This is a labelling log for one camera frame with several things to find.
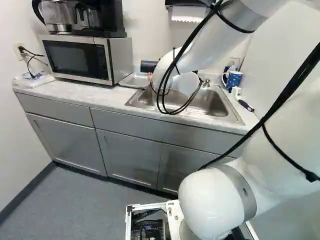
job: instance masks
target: white paper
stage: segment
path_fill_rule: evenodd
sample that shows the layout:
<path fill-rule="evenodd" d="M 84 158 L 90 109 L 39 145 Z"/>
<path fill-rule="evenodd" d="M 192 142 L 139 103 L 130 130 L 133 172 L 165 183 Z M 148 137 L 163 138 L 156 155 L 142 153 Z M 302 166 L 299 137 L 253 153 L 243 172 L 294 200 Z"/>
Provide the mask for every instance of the white paper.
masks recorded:
<path fill-rule="evenodd" d="M 206 17 L 204 6 L 173 6 L 172 21 L 200 23 Z"/>

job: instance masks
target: tray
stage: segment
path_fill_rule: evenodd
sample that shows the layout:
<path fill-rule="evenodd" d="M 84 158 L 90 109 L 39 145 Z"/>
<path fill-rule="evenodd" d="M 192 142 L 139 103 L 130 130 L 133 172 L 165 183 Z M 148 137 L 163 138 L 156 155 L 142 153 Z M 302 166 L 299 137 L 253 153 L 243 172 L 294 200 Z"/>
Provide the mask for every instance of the tray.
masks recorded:
<path fill-rule="evenodd" d="M 119 81 L 118 83 L 120 86 L 123 87 L 134 89 L 146 89 L 149 85 L 148 74 L 144 72 L 133 72 L 121 81 Z"/>

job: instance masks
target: baseboard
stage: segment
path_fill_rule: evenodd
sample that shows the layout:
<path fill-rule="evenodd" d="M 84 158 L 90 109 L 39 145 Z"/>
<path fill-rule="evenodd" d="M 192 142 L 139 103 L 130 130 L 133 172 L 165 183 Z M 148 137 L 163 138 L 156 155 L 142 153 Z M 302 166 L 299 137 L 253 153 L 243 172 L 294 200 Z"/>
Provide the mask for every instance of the baseboard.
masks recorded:
<path fill-rule="evenodd" d="M 52 161 L 46 166 L 28 185 L 21 191 L 9 204 L 0 211 L 0 225 L 6 218 L 28 197 L 32 191 L 41 183 L 46 176 L 56 168 L 56 164 Z"/>
<path fill-rule="evenodd" d="M 148 187 L 145 187 L 145 186 L 136 185 L 134 183 L 127 182 L 127 181 L 122 181 L 120 179 L 115 179 L 115 178 L 109 177 L 109 176 L 97 175 L 97 174 L 94 174 L 94 173 L 91 173 L 91 172 L 88 172 L 88 171 L 85 171 L 85 170 L 82 170 L 82 169 L 75 168 L 73 166 L 65 165 L 65 164 L 60 163 L 60 162 L 55 162 L 55 164 L 60 168 L 72 171 L 74 173 L 86 175 L 86 176 L 88 176 L 90 178 L 98 179 L 98 180 L 101 180 L 101 181 L 104 181 L 104 182 L 111 182 L 111 183 L 118 184 L 118 185 L 121 185 L 121 186 L 124 186 L 124 187 L 127 187 L 127 188 L 131 188 L 131 189 L 135 189 L 135 190 L 138 190 L 138 191 L 142 191 L 142 192 L 145 192 L 145 193 L 148 193 L 148 194 L 153 194 L 153 195 L 159 196 L 161 198 L 170 199 L 170 200 L 175 200 L 175 199 L 178 198 L 178 196 L 170 194 L 170 193 L 162 192 L 162 191 L 159 191 L 159 190 L 154 190 L 154 189 L 151 189 L 151 188 L 148 188 Z"/>

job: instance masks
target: cabinet door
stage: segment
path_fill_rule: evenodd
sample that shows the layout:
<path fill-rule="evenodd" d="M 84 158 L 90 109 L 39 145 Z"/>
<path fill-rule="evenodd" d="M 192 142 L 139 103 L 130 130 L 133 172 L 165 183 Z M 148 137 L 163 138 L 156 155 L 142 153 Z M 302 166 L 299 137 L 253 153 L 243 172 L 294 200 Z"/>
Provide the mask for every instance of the cabinet door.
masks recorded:
<path fill-rule="evenodd" d="M 96 130 L 109 177 L 156 189 L 161 143 Z"/>
<path fill-rule="evenodd" d="M 157 189 L 177 194 L 179 185 L 186 176 L 218 156 L 213 153 L 163 144 Z M 234 159 L 226 157 L 219 164 L 232 160 Z"/>
<path fill-rule="evenodd" d="M 54 161 L 106 176 L 96 131 L 47 117 L 26 114 Z"/>

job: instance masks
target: kettle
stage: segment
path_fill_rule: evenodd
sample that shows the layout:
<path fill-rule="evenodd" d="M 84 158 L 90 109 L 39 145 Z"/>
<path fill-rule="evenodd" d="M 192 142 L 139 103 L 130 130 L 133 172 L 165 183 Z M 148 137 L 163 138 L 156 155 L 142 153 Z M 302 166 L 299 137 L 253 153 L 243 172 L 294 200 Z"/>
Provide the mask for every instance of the kettle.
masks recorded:
<path fill-rule="evenodd" d="M 72 16 L 66 0 L 32 0 L 32 8 L 50 34 L 71 33 Z"/>

